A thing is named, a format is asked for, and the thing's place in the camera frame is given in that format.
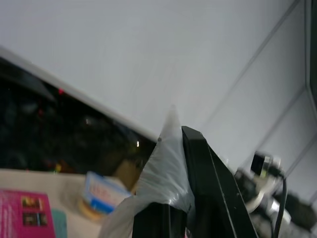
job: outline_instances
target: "pink box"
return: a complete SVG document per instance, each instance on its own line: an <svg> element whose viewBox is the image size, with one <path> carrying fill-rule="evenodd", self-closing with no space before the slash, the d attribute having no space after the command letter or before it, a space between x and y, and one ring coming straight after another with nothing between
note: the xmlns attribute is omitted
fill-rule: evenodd
<svg viewBox="0 0 317 238"><path fill-rule="evenodd" d="M46 194L0 190L0 238L55 238Z"/></svg>

